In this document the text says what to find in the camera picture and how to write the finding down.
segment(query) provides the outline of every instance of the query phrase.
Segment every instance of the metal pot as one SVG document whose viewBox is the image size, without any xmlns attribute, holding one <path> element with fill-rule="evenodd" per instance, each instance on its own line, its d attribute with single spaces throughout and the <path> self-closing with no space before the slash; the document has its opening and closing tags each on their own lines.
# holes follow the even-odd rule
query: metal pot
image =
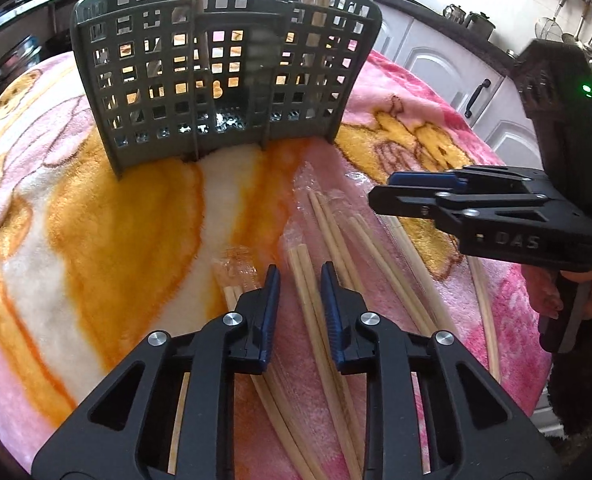
<svg viewBox="0 0 592 480">
<path fill-rule="evenodd" d="M 492 32 L 496 28 L 496 26 L 489 21 L 489 16 L 487 16 L 484 12 L 477 14 L 476 12 L 470 12 L 467 16 L 467 19 L 464 23 L 465 27 L 467 27 L 471 32 L 477 34 L 481 38 L 486 40 L 492 35 Z"/>
<path fill-rule="evenodd" d="M 467 13 L 462 10 L 460 6 L 451 4 L 442 9 L 442 15 L 451 22 L 456 22 L 458 25 L 462 25 Z"/>
</svg>

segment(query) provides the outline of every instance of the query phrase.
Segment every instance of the metal screw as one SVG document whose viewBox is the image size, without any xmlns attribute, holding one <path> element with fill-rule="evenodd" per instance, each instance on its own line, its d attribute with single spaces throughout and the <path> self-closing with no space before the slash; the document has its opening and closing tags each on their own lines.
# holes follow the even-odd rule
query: metal screw
<svg viewBox="0 0 592 480">
<path fill-rule="evenodd" d="M 146 341 L 151 346 L 164 345 L 167 342 L 167 334 L 165 332 L 152 332 L 149 334 L 149 337 L 146 338 Z"/>
<path fill-rule="evenodd" d="M 449 346 L 454 343 L 454 334 L 446 330 L 441 330 L 436 333 L 436 342 L 439 345 Z"/>
<path fill-rule="evenodd" d="M 375 312 L 365 312 L 361 316 L 361 321 L 365 325 L 377 325 L 378 323 L 380 323 L 380 316 Z"/>
<path fill-rule="evenodd" d="M 243 322 L 243 317 L 237 312 L 230 312 L 223 316 L 222 322 L 227 326 L 236 326 Z"/>
</svg>

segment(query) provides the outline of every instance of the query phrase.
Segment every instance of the kitchen cabinet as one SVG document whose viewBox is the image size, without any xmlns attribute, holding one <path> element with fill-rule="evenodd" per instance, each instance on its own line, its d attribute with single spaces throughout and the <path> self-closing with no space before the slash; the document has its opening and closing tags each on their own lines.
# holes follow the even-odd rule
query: kitchen cabinet
<svg viewBox="0 0 592 480">
<path fill-rule="evenodd" d="M 511 79 L 505 78 L 472 130 L 508 166 L 542 169 L 534 125 Z"/>
<path fill-rule="evenodd" d="M 373 49 L 387 59 L 393 60 L 400 45 L 405 41 L 413 18 L 400 10 L 387 6 L 380 6 L 380 12 L 382 13 L 382 25 Z"/>
<path fill-rule="evenodd" d="M 394 62 L 425 81 L 461 114 L 479 85 L 480 95 L 471 107 L 474 124 L 498 90 L 502 76 L 466 48 L 418 20 L 413 21 Z"/>
</svg>

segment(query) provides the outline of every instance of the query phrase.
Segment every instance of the plastic container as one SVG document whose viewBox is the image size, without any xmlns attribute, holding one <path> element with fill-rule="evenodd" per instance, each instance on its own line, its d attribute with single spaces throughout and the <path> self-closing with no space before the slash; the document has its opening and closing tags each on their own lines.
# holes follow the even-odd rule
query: plastic container
<svg viewBox="0 0 592 480">
<path fill-rule="evenodd" d="M 330 5 L 204 0 L 199 13 L 189 0 L 80 0 L 72 44 L 114 172 L 236 144 L 333 140 L 381 14 L 370 0 Z M 186 17 L 174 23 L 177 7 Z"/>
</svg>

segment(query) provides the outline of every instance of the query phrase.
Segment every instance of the plush blanket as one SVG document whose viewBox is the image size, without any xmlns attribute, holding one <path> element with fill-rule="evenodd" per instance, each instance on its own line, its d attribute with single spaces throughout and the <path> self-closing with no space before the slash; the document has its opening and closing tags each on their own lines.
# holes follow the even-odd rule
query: plush blanket
<svg viewBox="0 0 592 480">
<path fill-rule="evenodd" d="M 330 479 L 348 478 L 311 355 L 281 235 L 297 212 L 305 164 L 325 191 L 342 190 L 404 265 L 369 211 L 364 183 L 396 170 L 500 164 L 426 84 L 371 54 L 349 98 L 335 145 L 292 139 L 236 146 L 197 163 L 169 159 L 109 167 L 72 54 L 49 59 L 0 98 L 0 439 L 32 459 L 67 415 L 149 331 L 198 330 L 226 310 L 214 258 L 246 246 L 261 274 L 283 274 L 275 355 L 287 393 Z M 402 220 L 467 348 L 487 364 L 478 302 L 453 239 L 428 221 Z M 328 256 L 313 252 L 317 269 Z M 415 327 L 386 280 L 357 259 L 372 309 Z M 550 360 L 519 266 L 484 261 L 498 332 L 502 385 L 531 413 Z M 351 381 L 364 416 L 364 383 Z M 236 384 L 239 480 L 298 477 L 249 378 Z"/>
</svg>

